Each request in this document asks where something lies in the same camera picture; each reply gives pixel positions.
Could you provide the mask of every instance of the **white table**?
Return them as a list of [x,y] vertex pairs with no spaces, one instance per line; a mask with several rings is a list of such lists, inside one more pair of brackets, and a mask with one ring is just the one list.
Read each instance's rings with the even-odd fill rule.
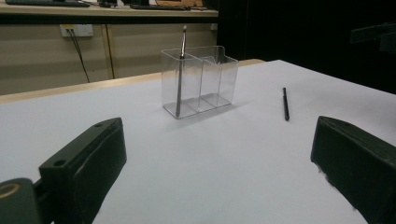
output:
[[49,156],[121,117],[128,161],[94,223],[366,223],[310,161],[320,115],[396,145],[396,95],[273,61],[239,68],[232,105],[181,120],[159,79],[0,104],[0,181],[37,181]]

